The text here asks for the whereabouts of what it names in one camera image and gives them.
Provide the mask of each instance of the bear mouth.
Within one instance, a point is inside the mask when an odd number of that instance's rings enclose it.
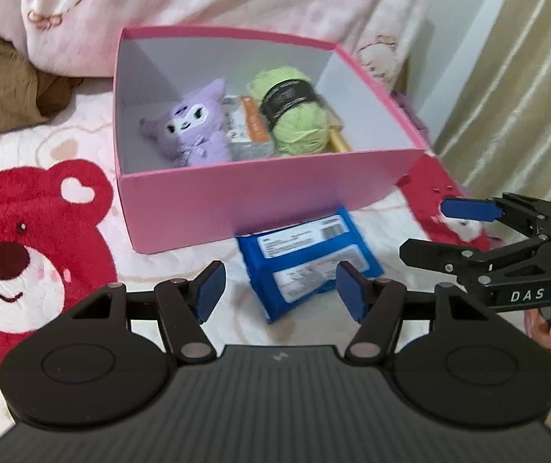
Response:
[[[23,296],[22,292],[19,292],[14,297],[7,297],[7,296],[3,296],[3,294],[0,294],[0,299],[2,301],[5,301],[6,303],[16,303],[16,301],[22,298],[22,296]]]

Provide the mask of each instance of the purple plush toy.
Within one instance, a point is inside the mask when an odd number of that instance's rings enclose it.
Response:
[[[141,118],[143,133],[157,142],[174,167],[230,162],[227,136],[222,130],[224,80],[188,94],[181,104],[157,120]]]

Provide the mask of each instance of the black yarn label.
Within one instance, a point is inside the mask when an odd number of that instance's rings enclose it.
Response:
[[[261,103],[261,113],[273,130],[284,113],[307,102],[321,103],[310,83],[305,80],[284,80],[271,87]]]

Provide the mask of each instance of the bear nose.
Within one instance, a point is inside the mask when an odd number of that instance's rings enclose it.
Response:
[[[16,242],[0,242],[0,280],[12,280],[29,266],[28,250]]]

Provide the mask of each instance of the ribbed black surface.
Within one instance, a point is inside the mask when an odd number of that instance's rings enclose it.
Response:
[[[551,463],[551,433],[541,423],[487,433],[437,424],[378,370],[349,367],[331,347],[228,346],[114,427],[19,425],[0,439],[0,463],[34,462]]]

